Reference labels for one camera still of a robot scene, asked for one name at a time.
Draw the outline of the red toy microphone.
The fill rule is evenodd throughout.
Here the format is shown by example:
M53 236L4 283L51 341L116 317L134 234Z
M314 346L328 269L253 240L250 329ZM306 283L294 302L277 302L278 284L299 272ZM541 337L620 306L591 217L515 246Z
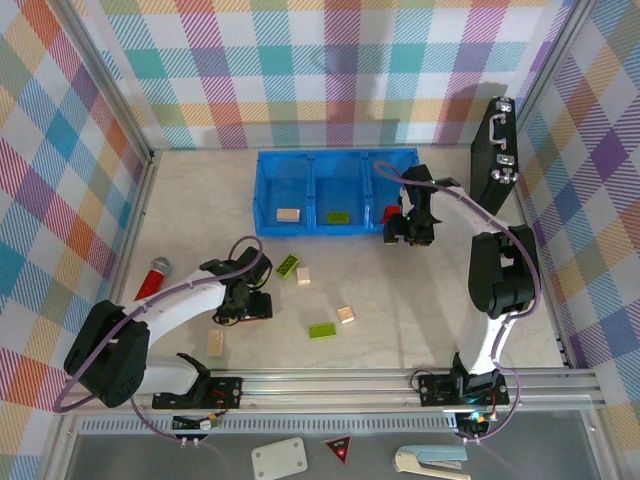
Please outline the red toy microphone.
M163 285L165 277L171 272L171 264L166 257L157 257L151 261L149 271L145 276L135 301L145 299L158 293Z

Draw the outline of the black briefcase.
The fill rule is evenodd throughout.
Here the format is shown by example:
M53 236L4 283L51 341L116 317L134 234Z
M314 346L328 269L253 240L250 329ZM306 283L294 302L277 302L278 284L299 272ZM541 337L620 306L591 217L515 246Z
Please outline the black briefcase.
M516 107L512 98L496 96L490 100L470 154L470 196L496 215L520 176Z

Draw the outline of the blue three-compartment bin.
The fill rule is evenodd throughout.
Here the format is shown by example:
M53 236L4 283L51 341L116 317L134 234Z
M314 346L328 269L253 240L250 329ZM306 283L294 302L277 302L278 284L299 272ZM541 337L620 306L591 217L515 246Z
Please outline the blue three-compartment bin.
M400 185L374 170L383 161L400 173L419 164L415 148L271 151L258 154L253 199L260 237L355 236L382 233L384 208ZM278 223L278 208L301 210L299 223ZM349 225L328 225L346 211Z

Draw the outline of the small controller board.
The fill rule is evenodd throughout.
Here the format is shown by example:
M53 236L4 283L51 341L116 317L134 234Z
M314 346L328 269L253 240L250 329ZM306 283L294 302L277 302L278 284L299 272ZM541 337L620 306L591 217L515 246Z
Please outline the small controller board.
M458 435L463 438L477 438L485 436L490 429L494 412L472 411L456 413Z
M174 415L172 417L172 429L209 431L219 425L220 418L221 416L218 414L211 414L202 417Z

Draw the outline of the slotted metal strip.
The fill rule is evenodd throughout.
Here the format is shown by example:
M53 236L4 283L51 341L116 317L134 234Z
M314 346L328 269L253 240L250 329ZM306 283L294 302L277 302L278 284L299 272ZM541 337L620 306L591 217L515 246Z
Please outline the slotted metal strip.
M448 432L457 429L449 413L407 413L367 415L283 415L242 414L220 420L211 430L216 433L380 433ZM149 429L133 415L91 416L77 430L83 434L146 434Z

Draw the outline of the white rectangular plate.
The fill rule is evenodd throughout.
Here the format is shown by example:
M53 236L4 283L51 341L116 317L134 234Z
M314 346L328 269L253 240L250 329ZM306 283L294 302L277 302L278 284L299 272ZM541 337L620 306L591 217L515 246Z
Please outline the white rectangular plate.
M301 437L257 447L251 452L251 460L254 480L281 480L308 469Z

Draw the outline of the red black triangle sign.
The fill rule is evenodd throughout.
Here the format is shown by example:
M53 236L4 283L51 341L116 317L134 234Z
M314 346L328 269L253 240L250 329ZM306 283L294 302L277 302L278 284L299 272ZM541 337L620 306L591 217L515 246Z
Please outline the red black triangle sign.
M350 446L352 443L351 436L344 436L332 440L326 440L324 444L329 450L337 457L342 465L346 466L348 461L348 455Z

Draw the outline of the light blue stapler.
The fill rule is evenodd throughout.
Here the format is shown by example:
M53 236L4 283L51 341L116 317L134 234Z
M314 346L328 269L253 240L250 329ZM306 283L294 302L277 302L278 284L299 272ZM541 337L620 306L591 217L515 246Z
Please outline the light blue stapler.
M462 472L468 460L464 446L405 445L394 456L393 466L398 473L411 473L435 480L471 480Z

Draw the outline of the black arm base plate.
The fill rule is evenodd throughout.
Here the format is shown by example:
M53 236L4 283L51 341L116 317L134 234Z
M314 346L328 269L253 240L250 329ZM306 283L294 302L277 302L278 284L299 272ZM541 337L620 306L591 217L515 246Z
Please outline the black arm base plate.
M505 378L497 370L482 375L421 375L418 391L422 407L506 406L510 403Z
M241 377L209 377L197 380L185 394L155 394L152 408L156 410L211 411L239 409L242 382Z

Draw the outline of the aluminium mounting rail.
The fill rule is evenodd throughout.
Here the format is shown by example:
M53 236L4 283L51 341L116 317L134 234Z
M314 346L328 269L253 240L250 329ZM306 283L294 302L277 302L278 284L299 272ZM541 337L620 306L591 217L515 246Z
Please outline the aluminium mounting rail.
M239 410L262 413L354 413L415 411L469 412L491 406L422 407L418 377L407 369L220 370L209 377L241 377ZM511 406L523 410L573 410L605 405L595 373L567 368L523 369L503 374Z

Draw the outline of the aluminium frame post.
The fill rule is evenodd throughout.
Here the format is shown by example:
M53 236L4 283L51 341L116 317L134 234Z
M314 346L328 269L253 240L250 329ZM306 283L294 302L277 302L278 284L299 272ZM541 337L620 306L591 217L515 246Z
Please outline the aluminium frame post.
M122 235L109 283L108 298L112 301L119 301L126 288L131 259L146 215L157 176L157 161L160 157L155 154L144 136L72 0L47 1L63 30L69 35L98 89L104 95L115 118L120 122L127 138L133 143L134 150L142 158L139 182L134 188L133 206Z
M544 96L553 85L559 74L572 46L578 39L585 22L589 19L599 0L572 0L563 23L557 30L553 42L547 49L544 58L539 62L539 70L531 82L531 86L525 96L517 118L517 133L519 147L523 148L522 140L533 122L536 112ZM575 367L575 355L567 339L566 329L560 320L558 306L553 293L551 282L547 279L547 265L543 256L541 241L536 239L536 247L539 259L539 272L542 285L542 298L547 310L547 315L554 332L556 346L564 368Z

